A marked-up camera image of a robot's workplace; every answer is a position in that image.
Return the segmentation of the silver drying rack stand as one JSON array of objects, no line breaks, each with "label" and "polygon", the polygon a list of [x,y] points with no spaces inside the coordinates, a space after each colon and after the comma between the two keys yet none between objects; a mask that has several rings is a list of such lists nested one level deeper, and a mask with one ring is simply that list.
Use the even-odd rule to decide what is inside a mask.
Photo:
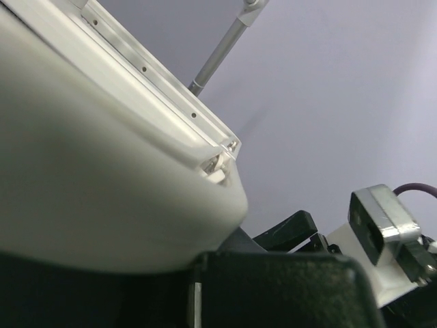
[{"label": "silver drying rack stand", "polygon": [[242,2],[241,11],[188,87],[195,96],[200,95],[242,34],[252,26],[269,2],[269,0],[245,0]]}]

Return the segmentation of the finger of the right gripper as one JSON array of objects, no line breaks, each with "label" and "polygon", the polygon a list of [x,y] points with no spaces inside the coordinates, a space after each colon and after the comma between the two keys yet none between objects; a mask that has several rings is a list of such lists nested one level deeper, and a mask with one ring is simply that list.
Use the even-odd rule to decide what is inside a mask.
[{"label": "finger of the right gripper", "polygon": [[317,232],[311,214],[299,210],[253,240],[266,251],[288,252]]}]

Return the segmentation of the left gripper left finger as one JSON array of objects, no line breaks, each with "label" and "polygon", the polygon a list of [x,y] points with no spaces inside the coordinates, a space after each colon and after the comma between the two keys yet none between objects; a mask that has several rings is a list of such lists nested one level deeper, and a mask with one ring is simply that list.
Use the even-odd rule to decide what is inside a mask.
[{"label": "left gripper left finger", "polygon": [[2,327],[187,327],[185,275],[98,273],[1,254]]}]

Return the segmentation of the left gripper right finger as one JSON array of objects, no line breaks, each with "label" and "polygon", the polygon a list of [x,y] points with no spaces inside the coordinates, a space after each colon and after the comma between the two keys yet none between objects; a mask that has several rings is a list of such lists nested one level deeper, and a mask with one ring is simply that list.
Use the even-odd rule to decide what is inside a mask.
[{"label": "left gripper right finger", "polygon": [[190,327],[384,327],[362,266],[323,253],[205,253]]}]

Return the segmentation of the white clip hanger frame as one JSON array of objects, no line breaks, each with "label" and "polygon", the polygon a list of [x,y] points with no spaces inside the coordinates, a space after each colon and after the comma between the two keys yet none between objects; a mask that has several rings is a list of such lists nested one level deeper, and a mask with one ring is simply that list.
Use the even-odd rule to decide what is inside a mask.
[{"label": "white clip hanger frame", "polygon": [[1,2],[1,251],[161,273],[248,211],[240,140],[97,1]]}]

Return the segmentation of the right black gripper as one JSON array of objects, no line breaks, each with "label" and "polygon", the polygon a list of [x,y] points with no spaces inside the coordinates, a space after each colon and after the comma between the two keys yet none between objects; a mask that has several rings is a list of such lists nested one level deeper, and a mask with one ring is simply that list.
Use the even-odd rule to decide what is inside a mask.
[{"label": "right black gripper", "polygon": [[394,262],[374,267],[348,223],[331,232],[327,241],[364,268],[387,327],[436,326],[436,280],[420,286]]}]

